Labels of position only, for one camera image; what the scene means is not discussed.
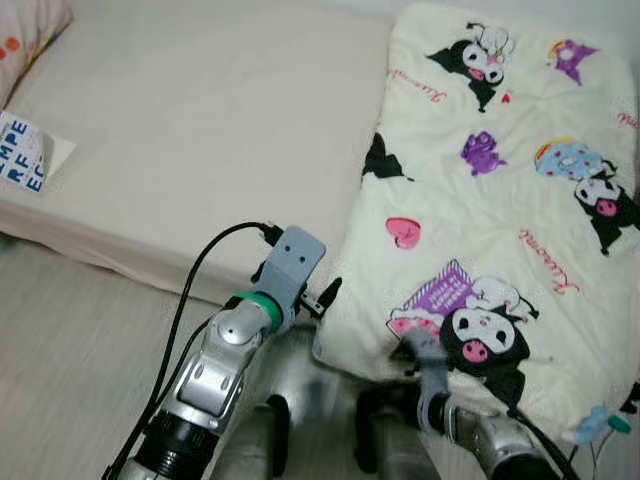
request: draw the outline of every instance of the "white sheet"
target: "white sheet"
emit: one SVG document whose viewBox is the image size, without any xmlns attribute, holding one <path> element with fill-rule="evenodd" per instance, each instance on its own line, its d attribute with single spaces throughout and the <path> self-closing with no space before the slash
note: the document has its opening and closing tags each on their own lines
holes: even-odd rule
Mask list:
<svg viewBox="0 0 640 480">
<path fill-rule="evenodd" d="M 169 290 L 240 221 L 300 225 L 332 256 L 378 114 L 386 22 L 287 5 L 76 7 L 8 108 L 77 149 L 40 196 L 0 186 L 1 231 Z M 224 302 L 267 252 L 237 235 L 194 294 Z"/>
<path fill-rule="evenodd" d="M 566 50 L 575 68 L 559 61 Z M 625 115 L 637 118 L 628 68 L 588 37 L 405 10 L 316 355 L 403 379 L 390 354 L 422 328 L 447 350 L 454 392 L 517 406 L 552 436 L 593 406 L 617 410 L 640 364 L 637 138 Z M 601 243 L 613 231 L 602 222 L 624 223 L 616 215 L 631 224 Z"/>
</svg>

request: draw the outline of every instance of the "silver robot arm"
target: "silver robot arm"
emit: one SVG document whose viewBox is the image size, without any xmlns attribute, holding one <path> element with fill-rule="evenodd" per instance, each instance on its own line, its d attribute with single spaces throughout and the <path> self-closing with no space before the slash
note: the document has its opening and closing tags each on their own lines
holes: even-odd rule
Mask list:
<svg viewBox="0 0 640 480">
<path fill-rule="evenodd" d="M 288 228 L 249 292 L 236 294 L 210 321 L 202 346 L 182 369 L 138 453 L 119 480 L 199 479 L 233 414 L 244 372 L 271 334 L 288 330 L 296 307 L 322 305 L 304 293 L 325 246 L 300 228 Z"/>
</svg>

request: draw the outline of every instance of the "floor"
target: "floor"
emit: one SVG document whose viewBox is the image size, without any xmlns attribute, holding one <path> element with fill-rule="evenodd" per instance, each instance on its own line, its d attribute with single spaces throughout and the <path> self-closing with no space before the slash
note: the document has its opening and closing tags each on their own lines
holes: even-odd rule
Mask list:
<svg viewBox="0 0 640 480">
<path fill-rule="evenodd" d="M 176 303 L 173 294 L 0 237 L 0 479 L 98 478 L 146 400 Z M 178 345 L 213 311 L 190 301 Z M 309 335 L 299 328 L 277 349 Z M 269 374 L 294 404 L 285 478 L 374 478 L 351 461 L 358 382 L 298 355 Z M 307 379 L 302 389 L 291 384 L 295 369 Z M 640 479 L 637 416 L 634 424 L 608 442 L 598 479 Z M 439 439 L 428 449 L 444 480 L 484 478 L 467 452 Z M 588 448 L 574 464 L 592 478 Z"/>
</svg>

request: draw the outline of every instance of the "cartoon print blanket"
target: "cartoon print blanket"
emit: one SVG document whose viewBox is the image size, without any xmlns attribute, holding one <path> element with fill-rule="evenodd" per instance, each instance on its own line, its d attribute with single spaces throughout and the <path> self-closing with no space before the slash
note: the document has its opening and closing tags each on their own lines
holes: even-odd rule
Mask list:
<svg viewBox="0 0 640 480">
<path fill-rule="evenodd" d="M 406 379 L 392 354 L 424 329 L 453 391 L 554 437 L 619 408 L 640 365 L 636 134 L 627 67 L 587 37 L 410 6 L 316 356 Z"/>
</svg>

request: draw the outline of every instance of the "white floor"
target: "white floor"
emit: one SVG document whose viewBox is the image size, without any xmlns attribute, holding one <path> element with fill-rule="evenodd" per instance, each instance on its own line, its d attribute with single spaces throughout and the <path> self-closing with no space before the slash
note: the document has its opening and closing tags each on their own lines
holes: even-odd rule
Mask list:
<svg viewBox="0 0 640 480">
<path fill-rule="evenodd" d="M 146 400 L 176 303 L 173 294 L 0 237 L 1 480 L 101 475 Z M 178 345 L 213 310 L 191 301 Z M 630 436 L 609 442 L 598 479 L 640 478 L 637 416 L 634 424 Z M 484 478 L 466 452 L 431 443 L 443 480 Z M 588 448 L 575 465 L 592 478 Z M 316 477 L 307 468 L 297 478 Z"/>
</svg>

